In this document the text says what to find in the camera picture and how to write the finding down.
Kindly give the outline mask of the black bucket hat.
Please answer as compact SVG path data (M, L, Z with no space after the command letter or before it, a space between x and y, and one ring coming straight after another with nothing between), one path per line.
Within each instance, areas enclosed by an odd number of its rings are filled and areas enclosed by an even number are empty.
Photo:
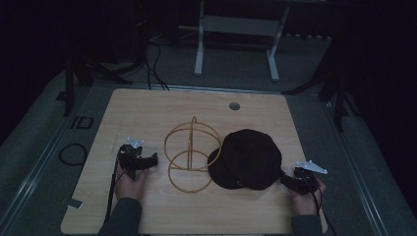
M245 129L230 133L208 157L208 173L220 187L261 191L282 175L282 155L265 133Z

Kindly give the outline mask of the black tripod stand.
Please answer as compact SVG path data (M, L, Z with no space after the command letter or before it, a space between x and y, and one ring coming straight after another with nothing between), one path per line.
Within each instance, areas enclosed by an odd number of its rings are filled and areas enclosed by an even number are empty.
M342 132L343 103L354 57L355 50L351 39L342 32L338 33L332 39L313 78L297 88L283 91L282 94L295 95L318 84L322 84L323 87L318 93L318 98L320 101L329 102L335 97L333 122L337 130Z
M63 91L64 116L68 117L75 106L75 79L78 79L81 86L90 87L94 82L92 70L117 84L131 85L132 81L122 79L120 75L137 69L146 61L144 50L134 48L133 52L134 58L131 65L110 70L88 55L79 42L69 41L67 43L68 58L65 61L65 90Z

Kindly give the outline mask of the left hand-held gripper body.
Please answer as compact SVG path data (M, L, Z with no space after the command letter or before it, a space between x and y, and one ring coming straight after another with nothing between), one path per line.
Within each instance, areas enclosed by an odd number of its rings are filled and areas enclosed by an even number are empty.
M127 143L118 151L118 162L124 172L132 179L136 179L136 172L144 170L145 160L142 158L144 141L128 138Z

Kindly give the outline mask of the person's left hand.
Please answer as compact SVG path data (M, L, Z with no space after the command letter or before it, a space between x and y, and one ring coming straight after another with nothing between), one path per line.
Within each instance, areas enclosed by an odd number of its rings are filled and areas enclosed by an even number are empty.
M117 166L115 195L118 200L130 198L139 201L143 195L149 170L142 171L135 180L124 173L120 165Z

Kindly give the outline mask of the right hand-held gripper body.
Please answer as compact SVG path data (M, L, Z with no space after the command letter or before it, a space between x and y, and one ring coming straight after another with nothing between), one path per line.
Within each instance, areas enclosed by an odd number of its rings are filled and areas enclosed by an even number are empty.
M315 173L327 174L328 171L312 160L297 161L294 168L294 176L296 177L295 192L301 195L314 193L318 190L318 183Z

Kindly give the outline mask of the person's right hand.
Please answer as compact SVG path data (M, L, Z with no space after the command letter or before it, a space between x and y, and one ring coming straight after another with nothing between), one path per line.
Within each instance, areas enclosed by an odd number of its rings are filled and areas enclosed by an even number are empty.
M313 194L300 195L292 190L289 191L293 210L296 215L319 215L322 205L322 195L326 190L326 185L320 180L317 180L318 189Z

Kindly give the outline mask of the gold wire hat stand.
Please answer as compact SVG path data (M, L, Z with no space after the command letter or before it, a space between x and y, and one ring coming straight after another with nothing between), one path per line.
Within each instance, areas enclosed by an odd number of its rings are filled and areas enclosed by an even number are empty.
M169 139L177 133L180 132L187 132L187 148L179 151L174 156L168 155L168 141ZM173 170L180 170L180 171L187 171L187 172L209 172L209 168L218 160L219 154L214 156L213 160L209 160L209 156L201 150L195 149L195 135L197 133L202 133L212 137L215 142L217 143L217 147L219 150L222 150L222 141L218 132L210 125L200 122L196 116L194 116L190 122L182 123L174 128L166 135L163 141L163 151L166 159L168 160L168 167L167 167L167 175L170 184L178 191L182 193L198 193L204 189L206 189L210 183L212 182L209 179L202 187L198 187L197 189L185 189L179 186L173 179L171 172ZM194 155L195 154L202 155L208 163L201 167L194 167Z

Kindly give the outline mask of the white metal table frame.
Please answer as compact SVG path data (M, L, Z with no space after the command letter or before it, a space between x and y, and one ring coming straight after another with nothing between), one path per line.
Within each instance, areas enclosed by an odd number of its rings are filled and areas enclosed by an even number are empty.
M252 49L264 54L269 78L279 81L286 52L322 54L329 46L321 37L285 32L295 10L294 2L271 0L179 0L178 11L191 18L188 29L196 37L191 74L204 73L205 55L212 47Z

